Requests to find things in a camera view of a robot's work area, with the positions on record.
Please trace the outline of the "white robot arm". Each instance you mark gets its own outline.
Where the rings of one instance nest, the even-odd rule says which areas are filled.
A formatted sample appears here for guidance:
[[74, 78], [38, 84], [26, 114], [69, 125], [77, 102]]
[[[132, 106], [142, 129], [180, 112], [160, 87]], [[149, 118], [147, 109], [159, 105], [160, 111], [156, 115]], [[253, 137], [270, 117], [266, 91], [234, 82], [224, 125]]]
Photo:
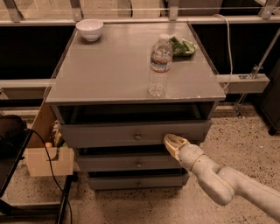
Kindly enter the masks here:
[[169, 153], [188, 172], [192, 172], [204, 192], [218, 205], [229, 204], [235, 196], [243, 197], [280, 222], [280, 192], [230, 167], [215, 163], [196, 144], [174, 134], [164, 136]]

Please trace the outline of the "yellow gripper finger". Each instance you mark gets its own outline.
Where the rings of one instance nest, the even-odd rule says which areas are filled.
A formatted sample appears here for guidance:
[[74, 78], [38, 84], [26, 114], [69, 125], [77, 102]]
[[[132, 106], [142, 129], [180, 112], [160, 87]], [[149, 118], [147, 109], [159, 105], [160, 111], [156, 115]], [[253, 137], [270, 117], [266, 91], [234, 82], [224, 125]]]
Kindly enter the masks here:
[[180, 141], [173, 134], [166, 134], [164, 136], [164, 145], [169, 153], [179, 160]]
[[189, 144], [189, 141], [182, 136], [176, 136], [174, 134], [165, 135], [165, 146], [167, 149], [175, 150], [186, 144]]

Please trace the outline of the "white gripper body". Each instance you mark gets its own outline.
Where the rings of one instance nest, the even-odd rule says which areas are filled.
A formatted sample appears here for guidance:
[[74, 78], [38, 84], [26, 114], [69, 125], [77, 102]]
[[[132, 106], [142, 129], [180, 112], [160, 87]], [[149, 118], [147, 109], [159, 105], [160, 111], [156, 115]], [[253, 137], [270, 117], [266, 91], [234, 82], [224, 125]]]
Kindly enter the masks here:
[[217, 173], [221, 169], [196, 144], [184, 145], [180, 149], [178, 157], [181, 166], [192, 172], [198, 179], [205, 179], [211, 173]]

